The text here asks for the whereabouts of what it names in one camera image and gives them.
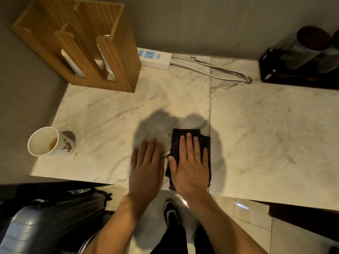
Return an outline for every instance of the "black pants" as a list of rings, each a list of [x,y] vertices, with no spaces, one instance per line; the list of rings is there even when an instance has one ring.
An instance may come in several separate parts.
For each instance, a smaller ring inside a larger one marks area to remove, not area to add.
[[[196,254],[214,254],[210,240],[202,226],[195,232],[194,246]],[[179,224],[170,224],[159,244],[151,254],[188,253],[185,228]]]

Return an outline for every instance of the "finger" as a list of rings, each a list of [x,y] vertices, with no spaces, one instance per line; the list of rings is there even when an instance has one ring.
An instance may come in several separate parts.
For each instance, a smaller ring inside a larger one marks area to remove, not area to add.
[[[191,133],[187,133],[186,135],[186,151],[187,151],[187,159],[189,161],[194,161],[193,143],[192,143]]]
[[[193,143],[194,143],[194,159],[196,162],[201,162],[200,145],[199,145],[199,139],[197,136],[193,137]]]
[[[156,143],[157,143],[157,140],[155,138],[153,138],[150,141],[150,144],[147,147],[147,150],[146,150],[146,153],[145,153],[145,158],[144,158],[144,162],[143,162],[144,164],[151,162]]]
[[[142,162],[144,161],[145,152],[146,152],[146,146],[147,146],[147,141],[143,140],[141,142],[141,146],[140,146],[139,153],[138,153],[137,165],[141,165]]]
[[[185,141],[185,137],[183,135],[180,136],[179,159],[181,159],[181,160],[186,160],[187,159],[186,141]]]
[[[130,159],[130,169],[135,169],[135,167],[137,166],[137,160],[138,160],[138,149],[134,148],[133,152],[132,152],[132,157]]]
[[[153,164],[158,164],[161,158],[161,152],[162,152],[162,143],[158,143],[157,146],[155,147],[155,151],[153,153],[152,157],[152,163]]]
[[[177,162],[173,156],[168,156],[168,165],[171,171],[171,176],[174,176],[177,172]]]
[[[209,154],[206,147],[202,151],[202,165],[209,169]]]
[[[162,187],[163,183],[164,183],[164,173],[165,173],[165,169],[164,169],[164,159],[161,159],[159,162],[159,179],[160,179],[160,188]]]

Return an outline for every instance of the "black sneaker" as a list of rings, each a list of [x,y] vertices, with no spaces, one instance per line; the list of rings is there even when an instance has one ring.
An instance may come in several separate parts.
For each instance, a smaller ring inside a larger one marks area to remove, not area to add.
[[[169,224],[172,224],[172,223],[180,224],[180,221],[178,219],[178,210],[175,207],[171,199],[168,199],[164,203],[164,217],[165,217],[167,227],[169,226]]]

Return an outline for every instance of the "blue power outlet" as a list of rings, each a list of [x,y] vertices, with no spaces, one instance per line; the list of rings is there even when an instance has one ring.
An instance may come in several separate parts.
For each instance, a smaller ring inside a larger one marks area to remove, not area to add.
[[[144,53],[144,50],[139,50],[139,57],[141,57],[143,53]]]
[[[144,58],[147,58],[147,59],[153,59],[153,58],[154,58],[154,55],[155,55],[155,52],[146,51],[146,52],[145,52],[145,55],[144,55]]]

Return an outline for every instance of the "person's left hand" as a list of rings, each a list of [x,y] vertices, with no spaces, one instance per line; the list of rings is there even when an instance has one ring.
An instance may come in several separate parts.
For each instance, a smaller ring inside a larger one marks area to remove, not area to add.
[[[152,139],[134,149],[130,162],[129,193],[139,212],[144,212],[158,195],[164,181],[164,160],[161,159],[162,143]]]

